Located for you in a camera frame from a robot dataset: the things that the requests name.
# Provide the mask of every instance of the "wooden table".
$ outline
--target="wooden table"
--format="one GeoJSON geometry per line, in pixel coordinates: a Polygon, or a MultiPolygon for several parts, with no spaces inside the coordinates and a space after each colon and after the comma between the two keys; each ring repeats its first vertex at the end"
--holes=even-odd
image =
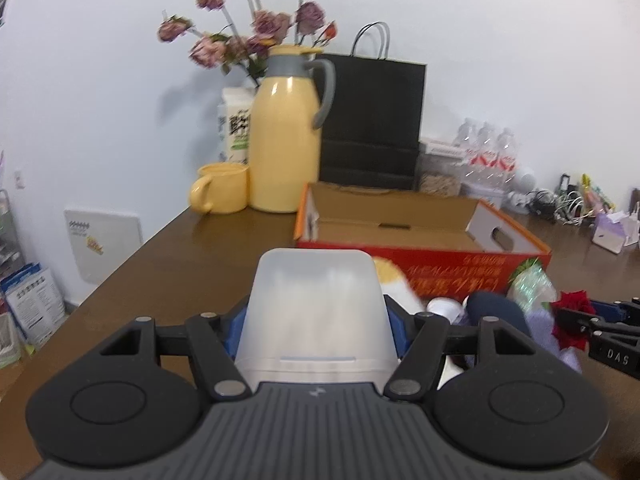
{"type": "MultiPolygon", "coordinates": [[[[589,230],[519,220],[553,248],[548,274],[558,290],[585,288],[592,298],[611,301],[640,294],[637,249],[615,256],[592,245],[589,230]]],[[[17,480],[40,463],[24,408],[43,382],[135,316],[180,324],[200,312],[226,312],[249,293],[261,254],[292,245],[293,226],[293,215],[245,209],[200,217],[187,210],[149,240],[71,315],[0,402],[0,471],[17,480]]],[[[640,381],[581,361],[585,376],[606,394],[612,416],[594,462],[614,478],[637,479],[640,381]]],[[[186,358],[164,358],[162,364],[190,378],[186,358]]]]}

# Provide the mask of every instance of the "red fabric flower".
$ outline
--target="red fabric flower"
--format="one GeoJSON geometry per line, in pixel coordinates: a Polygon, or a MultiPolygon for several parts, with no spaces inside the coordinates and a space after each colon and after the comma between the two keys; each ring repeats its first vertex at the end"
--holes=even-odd
{"type": "MultiPolygon", "coordinates": [[[[587,314],[595,314],[596,311],[589,301],[586,290],[579,290],[577,292],[561,292],[560,300],[549,303],[551,309],[555,312],[558,308],[568,308],[569,310],[577,310],[578,312],[585,312],[587,314]]],[[[575,346],[580,350],[584,350],[587,346],[586,334],[574,335],[565,332],[557,324],[554,325],[552,335],[558,339],[560,349],[569,348],[569,346],[575,346]]]]}

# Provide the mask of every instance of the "open cardboard box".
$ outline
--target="open cardboard box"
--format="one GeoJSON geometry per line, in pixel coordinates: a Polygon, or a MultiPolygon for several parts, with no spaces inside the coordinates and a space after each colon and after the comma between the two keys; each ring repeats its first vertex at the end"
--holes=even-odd
{"type": "Polygon", "coordinates": [[[551,259],[547,245],[482,200],[323,182],[303,191],[294,238],[300,248],[387,258],[419,296],[457,300],[506,292],[517,271],[551,259]]]}

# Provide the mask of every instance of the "gray thermos handle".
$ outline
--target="gray thermos handle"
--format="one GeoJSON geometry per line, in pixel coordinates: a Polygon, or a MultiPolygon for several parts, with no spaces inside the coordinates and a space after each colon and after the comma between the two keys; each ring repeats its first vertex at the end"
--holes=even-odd
{"type": "Polygon", "coordinates": [[[335,94],[335,67],[334,64],[328,59],[314,59],[313,61],[307,61],[305,68],[311,70],[312,68],[321,68],[324,70],[324,95],[322,96],[322,104],[318,113],[314,116],[313,128],[317,130],[322,127],[324,120],[329,115],[331,105],[334,103],[335,94]]]}

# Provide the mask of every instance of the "white wall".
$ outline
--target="white wall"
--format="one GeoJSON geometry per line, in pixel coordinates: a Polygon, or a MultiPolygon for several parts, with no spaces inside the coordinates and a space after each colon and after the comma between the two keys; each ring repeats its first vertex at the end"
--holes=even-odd
{"type": "MultiPolygon", "coordinates": [[[[338,21],[334,52],[385,20],[390,56],[428,63],[424,136],[465,116],[512,126],[544,186],[591,174],[625,203],[640,184],[640,0],[318,0],[338,21]]],[[[293,12],[296,0],[263,0],[293,12]]],[[[229,5],[248,31],[245,2],[229,5]]],[[[0,28],[5,184],[30,252],[71,301],[92,290],[75,267],[67,206],[133,212],[148,239],[186,206],[196,168],[216,153],[222,85],[184,38],[160,44],[161,11],[223,25],[193,0],[10,0],[0,28]],[[26,188],[10,177],[22,170],[26,188]]],[[[363,54],[373,53],[363,42],[363,54]]]]}

